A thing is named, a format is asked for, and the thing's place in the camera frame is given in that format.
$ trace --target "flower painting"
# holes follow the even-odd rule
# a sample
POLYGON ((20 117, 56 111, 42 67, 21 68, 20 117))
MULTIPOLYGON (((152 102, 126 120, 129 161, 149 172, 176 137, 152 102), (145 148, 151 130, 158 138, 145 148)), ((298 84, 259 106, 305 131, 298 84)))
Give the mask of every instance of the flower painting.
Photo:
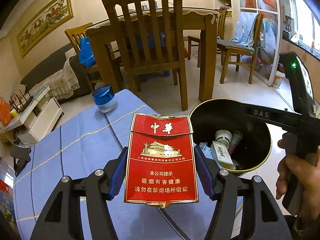
POLYGON ((42 38, 73 17, 70 0, 52 0, 44 6, 17 36, 24 57, 42 38))

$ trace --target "black trash can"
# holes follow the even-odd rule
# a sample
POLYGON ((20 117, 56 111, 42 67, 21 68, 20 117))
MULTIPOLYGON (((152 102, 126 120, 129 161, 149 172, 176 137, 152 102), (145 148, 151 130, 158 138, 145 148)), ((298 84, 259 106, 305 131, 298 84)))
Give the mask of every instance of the black trash can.
POLYGON ((244 136, 231 155, 238 163, 239 170, 233 173, 245 173, 260 167, 269 157, 272 140, 268 126, 241 115, 241 102, 232 99, 217 98, 196 106, 190 113, 193 128, 193 141, 199 145, 207 142, 210 147, 218 130, 235 130, 244 136))

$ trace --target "gray sofa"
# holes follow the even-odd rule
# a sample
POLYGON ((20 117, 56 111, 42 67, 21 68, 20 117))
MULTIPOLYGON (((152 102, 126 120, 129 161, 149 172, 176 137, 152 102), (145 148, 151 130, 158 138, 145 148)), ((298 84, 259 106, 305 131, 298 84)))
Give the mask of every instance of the gray sofa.
MULTIPOLYGON (((26 85, 26 92, 33 88, 34 85, 62 69, 66 61, 65 52, 71 48, 72 44, 69 43, 35 66, 20 82, 20 84, 26 85)), ((73 96, 70 98, 58 100, 59 103, 91 93, 84 73, 84 66, 79 63, 78 56, 72 56, 69 62, 76 74, 76 77, 78 78, 80 88, 75 90, 73 96)))

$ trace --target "chair backrest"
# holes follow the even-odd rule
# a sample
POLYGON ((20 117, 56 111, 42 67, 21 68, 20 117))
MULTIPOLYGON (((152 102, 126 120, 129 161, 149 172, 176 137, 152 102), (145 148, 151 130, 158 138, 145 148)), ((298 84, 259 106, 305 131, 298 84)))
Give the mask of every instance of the chair backrest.
POLYGON ((258 41, 260 38, 260 26, 262 23, 262 19, 263 19, 263 14, 259 13, 256 18, 256 21, 254 23, 254 32, 253 32, 253 48, 254 48, 254 50, 256 50, 257 45, 258 45, 258 41))
POLYGON ((217 26, 217 37, 220 36, 220 39, 224 40, 224 27, 226 24, 227 10, 217 10, 220 13, 218 18, 217 26))
POLYGON ((80 40, 82 38, 87 37, 85 33, 85 29, 90 27, 92 23, 87 23, 85 25, 75 27, 72 29, 66 29, 64 33, 67 35, 69 38, 73 48, 75 49, 76 53, 78 54, 80 51, 80 40))
POLYGON ((184 60, 182 0, 173 0, 173 13, 169 13, 168 0, 161 0, 161 2, 162 16, 159 17, 161 10, 156 10, 155 0, 102 0, 111 26, 115 31, 124 67, 151 66, 184 60), (149 15, 142 12, 142 1, 148 1, 149 15), (134 17, 137 20, 132 20, 132 16, 129 14, 128 4, 132 3, 135 5, 136 13, 134 17), (120 5, 122 8, 124 21, 119 21, 115 10, 116 5, 120 5), (165 44, 162 40, 163 32, 165 33, 165 44), (150 48, 150 40, 154 41, 154 45, 151 46, 153 48, 150 48), (151 50, 154 51, 154 48, 156 58, 151 58, 150 52, 151 50))

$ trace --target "gold building emblem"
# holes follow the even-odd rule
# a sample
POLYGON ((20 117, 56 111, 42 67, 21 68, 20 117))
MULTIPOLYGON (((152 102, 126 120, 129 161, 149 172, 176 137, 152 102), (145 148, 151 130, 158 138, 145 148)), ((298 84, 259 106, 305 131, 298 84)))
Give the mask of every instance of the gold building emblem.
POLYGON ((180 149, 177 151, 174 150, 172 146, 167 144, 162 144, 154 141, 153 143, 144 143, 144 148, 141 152, 141 155, 152 156, 152 157, 162 157, 162 158, 171 158, 182 156, 180 149))

